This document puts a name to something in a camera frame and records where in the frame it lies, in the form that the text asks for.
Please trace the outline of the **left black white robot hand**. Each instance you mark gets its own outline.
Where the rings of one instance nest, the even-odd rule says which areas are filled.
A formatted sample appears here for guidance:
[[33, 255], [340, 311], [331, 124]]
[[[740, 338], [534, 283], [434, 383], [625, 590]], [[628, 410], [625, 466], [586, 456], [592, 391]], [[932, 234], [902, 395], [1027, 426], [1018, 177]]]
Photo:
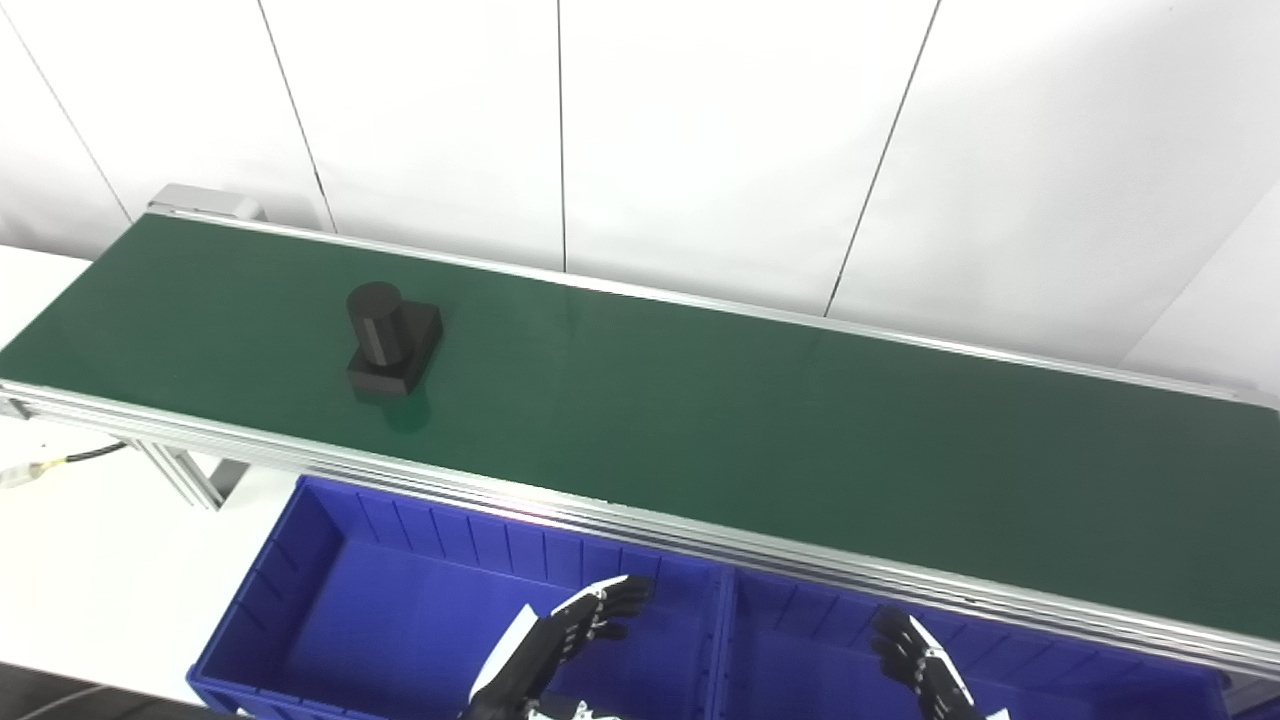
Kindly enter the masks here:
[[585, 700], [545, 697], [556, 674], [593, 641], [621, 641], [652, 601], [654, 580], [618, 575], [593, 582], [548, 615], [530, 605], [517, 612], [484, 661], [460, 719], [620, 719], [599, 714]]

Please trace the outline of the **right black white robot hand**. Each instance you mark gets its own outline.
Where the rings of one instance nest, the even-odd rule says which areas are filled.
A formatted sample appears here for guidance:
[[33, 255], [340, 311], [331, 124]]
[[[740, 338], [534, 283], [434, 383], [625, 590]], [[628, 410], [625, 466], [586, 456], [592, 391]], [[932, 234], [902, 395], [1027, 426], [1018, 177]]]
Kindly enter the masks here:
[[980, 711], [950, 653], [911, 614], [882, 603], [870, 628], [881, 674], [915, 696], [923, 719], [1010, 717], [1006, 708]]

